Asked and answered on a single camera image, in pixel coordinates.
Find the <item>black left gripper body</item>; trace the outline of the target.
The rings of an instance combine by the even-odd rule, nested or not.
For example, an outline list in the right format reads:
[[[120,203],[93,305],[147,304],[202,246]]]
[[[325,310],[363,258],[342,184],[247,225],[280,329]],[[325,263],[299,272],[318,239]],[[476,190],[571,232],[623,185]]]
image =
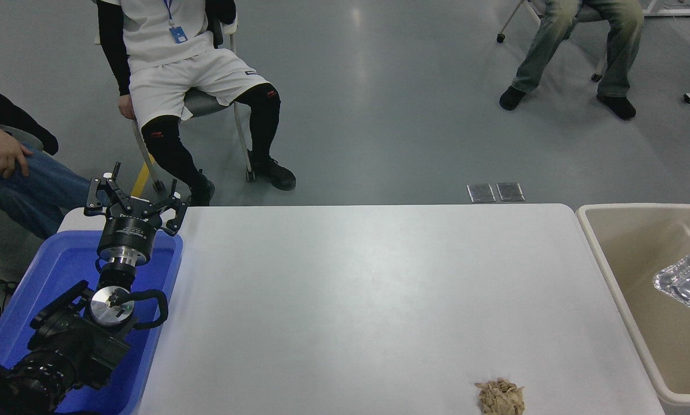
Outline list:
[[[158,213],[152,215],[150,204],[148,200],[130,197],[129,212],[118,201],[108,205],[97,255],[119,257],[121,251],[130,250],[135,252],[136,258],[150,258],[157,230],[162,224]]]

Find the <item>person's hand on knee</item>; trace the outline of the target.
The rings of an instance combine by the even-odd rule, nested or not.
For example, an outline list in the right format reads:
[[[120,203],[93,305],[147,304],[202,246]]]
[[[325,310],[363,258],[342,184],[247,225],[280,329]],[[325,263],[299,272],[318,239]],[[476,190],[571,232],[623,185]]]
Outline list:
[[[0,129],[0,176],[9,179],[17,170],[29,176],[28,157],[34,155],[24,144]]]

